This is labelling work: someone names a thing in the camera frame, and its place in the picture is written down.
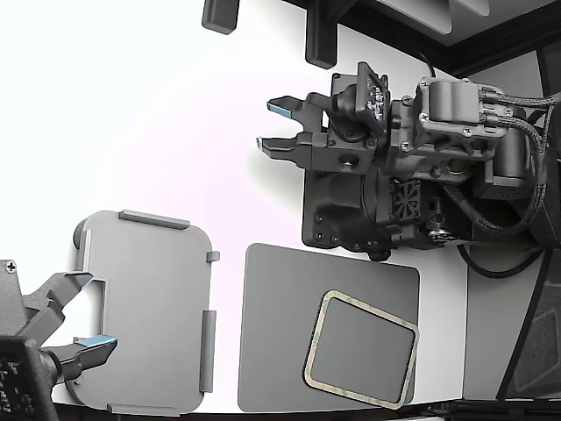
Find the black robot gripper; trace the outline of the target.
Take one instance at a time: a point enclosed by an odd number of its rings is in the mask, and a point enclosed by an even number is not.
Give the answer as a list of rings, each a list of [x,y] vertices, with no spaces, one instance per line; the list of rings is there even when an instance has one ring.
[[[290,161],[297,167],[364,174],[372,165],[378,143],[386,138],[389,99],[387,92],[310,93],[306,98],[311,114],[306,142],[301,135],[257,137],[257,147],[270,159]],[[270,99],[266,107],[284,118],[305,115],[304,102],[293,96]]]

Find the grey idle gripper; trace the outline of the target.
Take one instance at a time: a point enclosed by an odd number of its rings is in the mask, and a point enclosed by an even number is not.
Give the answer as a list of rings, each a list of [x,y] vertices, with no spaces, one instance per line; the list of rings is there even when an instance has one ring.
[[[34,339],[44,344],[63,324],[64,307],[93,281],[89,272],[52,275],[29,295],[22,295],[14,260],[1,260],[1,335]],[[41,363],[51,382],[71,382],[83,371],[102,366],[117,347],[117,338],[98,335],[65,346],[41,349]]]

